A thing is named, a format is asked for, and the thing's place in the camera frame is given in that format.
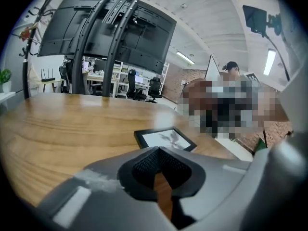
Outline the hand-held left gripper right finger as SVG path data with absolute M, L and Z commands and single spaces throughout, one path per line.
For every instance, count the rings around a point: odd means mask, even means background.
M 160 147 L 159 163 L 177 183 L 172 220 L 160 231 L 242 231 L 256 192 L 256 163 Z

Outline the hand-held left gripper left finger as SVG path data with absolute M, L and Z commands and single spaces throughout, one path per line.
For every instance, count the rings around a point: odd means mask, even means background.
M 125 162 L 149 151 L 91 163 L 50 191 L 37 209 L 61 231 L 175 231 L 157 202 L 133 198 L 118 179 Z

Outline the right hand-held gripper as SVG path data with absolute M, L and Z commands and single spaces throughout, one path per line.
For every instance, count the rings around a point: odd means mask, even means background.
M 243 74 L 242 79 L 246 81 L 247 86 L 262 86 L 262 83 L 254 73 Z

